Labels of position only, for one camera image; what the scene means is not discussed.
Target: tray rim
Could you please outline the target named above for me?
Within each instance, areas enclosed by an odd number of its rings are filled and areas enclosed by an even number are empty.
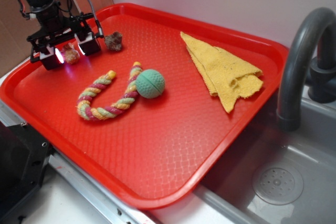
[[[264,46],[277,51],[279,55],[282,56],[282,58],[279,59],[282,61],[282,68],[278,70],[278,74],[276,75],[276,77],[269,84],[269,87],[263,90],[263,93],[258,97],[258,100],[256,100],[256,102],[258,101],[258,104],[264,105],[265,102],[271,97],[271,95],[278,89],[288,53],[288,49],[285,46],[279,44],[278,42],[131,3],[120,3],[105,7],[97,12],[97,16],[99,19],[102,16],[106,15],[134,16],[135,12],[142,12],[141,13],[142,15],[148,15],[146,19],[150,21],[152,21],[151,17],[153,16],[169,20],[170,22],[168,23],[167,26],[172,28],[178,28],[180,24],[188,24],[190,28],[184,30],[184,32],[186,33],[192,33],[195,32],[196,30],[199,31],[200,30],[199,28],[202,27],[202,31],[204,31],[204,33],[202,33],[202,36],[207,37],[209,39],[218,41],[218,39],[216,39],[216,35],[225,33],[230,36],[246,39],[247,42],[261,43]],[[89,20],[89,24],[93,26],[94,21]],[[42,66],[40,62],[31,64],[29,61],[26,61],[17,69],[15,69],[11,74],[8,75],[8,77],[4,80],[3,84],[0,86],[0,99],[3,100],[3,102],[5,102],[16,113],[18,113],[23,119],[30,119],[27,120],[27,122],[30,123],[31,121],[32,122],[31,125],[36,129],[38,129],[38,131],[47,139],[60,137],[60,134],[58,132],[51,131],[50,128],[46,127],[43,124],[43,122],[39,120],[37,116],[31,114],[21,104],[15,103],[15,100],[12,99],[13,97],[11,97],[15,87],[19,84],[19,81],[23,79],[24,76],[27,76],[28,74],[32,73],[40,66]],[[252,115],[251,118],[249,120],[246,120],[242,116],[238,120],[238,122],[234,125],[234,127],[228,132],[228,134],[223,138],[223,140],[212,151],[209,157],[200,165],[200,167],[196,170],[196,172],[185,182],[185,184],[174,193],[161,198],[147,199],[139,196],[130,188],[122,186],[124,184],[117,178],[115,178],[112,174],[106,174],[102,170],[97,170],[96,167],[97,165],[95,164],[95,161],[92,159],[89,159],[91,165],[88,166],[88,160],[83,161],[81,158],[82,154],[76,149],[75,146],[71,146],[70,143],[66,144],[67,145],[65,147],[66,151],[61,150],[60,152],[68,156],[74,163],[79,165],[79,167],[83,167],[82,164],[85,163],[86,167],[84,169],[85,172],[87,172],[97,181],[102,183],[108,190],[110,190],[116,196],[121,198],[127,204],[130,204],[140,209],[160,208],[163,206],[173,204],[174,202],[178,201],[183,196],[185,196],[187,193],[191,192],[197,186],[198,182],[201,181],[203,176],[206,174],[206,171],[208,171],[214,165],[214,163],[219,159],[219,157],[231,145],[231,143],[234,141],[237,135],[239,135],[239,133],[245,128],[245,126],[250,122],[250,120],[256,115],[256,113],[260,110],[260,108],[261,108],[260,106],[251,106],[248,110],[249,114]]]

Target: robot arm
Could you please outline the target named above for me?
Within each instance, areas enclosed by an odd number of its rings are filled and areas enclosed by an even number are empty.
[[[56,45],[76,38],[85,55],[100,51],[98,37],[103,38],[102,29],[96,19],[99,32],[94,34],[86,20],[94,14],[65,17],[56,0],[26,0],[30,6],[30,14],[40,23],[41,29],[28,36],[27,41],[32,44],[30,61],[41,61],[46,69],[53,69],[62,62],[58,60]]]

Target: toy sink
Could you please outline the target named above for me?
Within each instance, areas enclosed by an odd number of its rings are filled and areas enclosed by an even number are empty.
[[[284,133],[276,101],[273,95],[202,184],[249,223],[335,223],[336,110],[303,98],[300,129]]]

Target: green ball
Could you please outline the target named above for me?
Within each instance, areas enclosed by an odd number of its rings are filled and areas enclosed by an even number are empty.
[[[151,99],[162,95],[165,81],[162,74],[156,70],[148,69],[138,75],[135,86],[142,97]]]

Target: multicolored rope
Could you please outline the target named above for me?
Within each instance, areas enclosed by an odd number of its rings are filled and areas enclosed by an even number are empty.
[[[116,103],[104,108],[91,108],[91,102],[97,94],[112,82],[116,77],[116,73],[110,70],[104,76],[99,77],[92,85],[87,87],[77,100],[77,113],[85,120],[106,120],[109,118],[115,118],[117,115],[124,113],[138,96],[137,87],[135,86],[135,80],[142,72],[141,64],[135,62],[130,72],[128,80],[128,86],[124,95]]]

